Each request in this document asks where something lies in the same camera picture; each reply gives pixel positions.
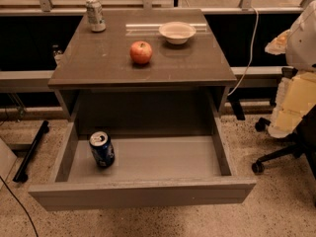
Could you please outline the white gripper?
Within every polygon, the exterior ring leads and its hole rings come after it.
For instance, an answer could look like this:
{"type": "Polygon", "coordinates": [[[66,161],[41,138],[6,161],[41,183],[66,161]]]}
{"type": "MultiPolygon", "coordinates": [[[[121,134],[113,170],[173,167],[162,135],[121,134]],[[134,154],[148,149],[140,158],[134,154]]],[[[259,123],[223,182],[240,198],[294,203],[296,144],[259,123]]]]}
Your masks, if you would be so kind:
{"type": "MultiPolygon", "coordinates": [[[[273,55],[285,54],[289,30],[283,31],[265,47],[273,55]]],[[[276,106],[268,132],[272,137],[284,138],[293,133],[316,105],[316,73],[299,72],[291,79],[282,78],[276,92],[276,106]]]]}

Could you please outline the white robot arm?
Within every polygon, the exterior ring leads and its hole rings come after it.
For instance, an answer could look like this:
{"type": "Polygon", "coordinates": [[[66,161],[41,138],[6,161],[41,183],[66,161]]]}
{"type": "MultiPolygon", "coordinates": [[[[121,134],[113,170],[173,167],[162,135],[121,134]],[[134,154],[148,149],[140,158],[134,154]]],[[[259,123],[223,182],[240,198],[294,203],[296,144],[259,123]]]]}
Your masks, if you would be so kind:
{"type": "Polygon", "coordinates": [[[286,63],[297,73],[283,77],[276,91],[268,132],[283,138],[291,134],[316,105],[316,1],[312,1],[289,30],[265,47],[270,54],[285,54],[286,63]]]}

